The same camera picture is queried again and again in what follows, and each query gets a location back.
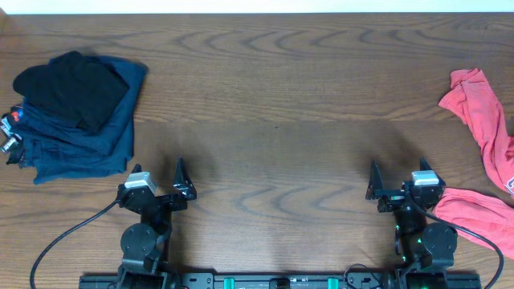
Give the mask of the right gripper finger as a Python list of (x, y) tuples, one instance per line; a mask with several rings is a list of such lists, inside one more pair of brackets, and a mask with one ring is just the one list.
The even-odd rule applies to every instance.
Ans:
[[(433, 170), (431, 168), (431, 166), (429, 165), (429, 163), (427, 162), (427, 160), (424, 157), (420, 158), (420, 160), (419, 160), (419, 167), (420, 167), (419, 170)], [(439, 184), (438, 185), (443, 185), (443, 179), (439, 175), (438, 175), (438, 177), (439, 177)]]
[(384, 186), (377, 162), (372, 161), (370, 166), (369, 184), (366, 190), (366, 199), (378, 199), (384, 195)]

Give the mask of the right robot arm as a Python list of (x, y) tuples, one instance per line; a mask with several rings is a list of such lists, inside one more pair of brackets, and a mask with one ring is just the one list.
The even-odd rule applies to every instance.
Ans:
[(447, 288), (446, 269), (454, 265), (456, 230), (441, 222), (429, 223), (446, 183), (420, 160), (420, 169), (399, 189), (384, 186), (376, 161), (370, 166), (365, 198), (377, 201), (377, 211), (392, 213), (396, 222), (395, 253), (403, 264), (382, 275), (383, 288)]

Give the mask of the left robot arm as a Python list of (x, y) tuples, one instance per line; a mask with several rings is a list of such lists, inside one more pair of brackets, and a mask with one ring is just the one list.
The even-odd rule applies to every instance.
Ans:
[(173, 192), (156, 195), (157, 185), (136, 165), (126, 181), (118, 186), (119, 207), (140, 216), (140, 221), (125, 230), (120, 240), (123, 251), (116, 288), (180, 288), (181, 277), (165, 269), (172, 229), (172, 212), (187, 209), (187, 202), (197, 198), (185, 162), (179, 157), (173, 177)]

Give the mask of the red t-shirt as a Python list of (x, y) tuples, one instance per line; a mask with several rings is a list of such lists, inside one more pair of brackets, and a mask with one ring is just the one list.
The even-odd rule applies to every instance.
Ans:
[[(450, 91), (439, 106), (453, 112), (470, 129), (480, 148), (485, 173), (513, 199), (513, 137), (508, 135), (503, 106), (483, 71), (453, 71)], [(484, 236), (504, 256), (513, 258), (513, 208), (504, 201), (469, 189), (447, 187), (433, 213)]]

